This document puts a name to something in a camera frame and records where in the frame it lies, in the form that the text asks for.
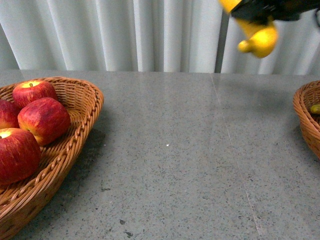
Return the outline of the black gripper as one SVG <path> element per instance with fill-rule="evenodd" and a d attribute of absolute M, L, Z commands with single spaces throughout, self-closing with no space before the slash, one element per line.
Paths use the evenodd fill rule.
<path fill-rule="evenodd" d="M 302 13 L 311 10 L 314 10 L 314 20 L 319 25 L 318 0 L 242 0 L 230 13 L 235 19 L 266 25 L 269 21 L 298 21 Z"/>

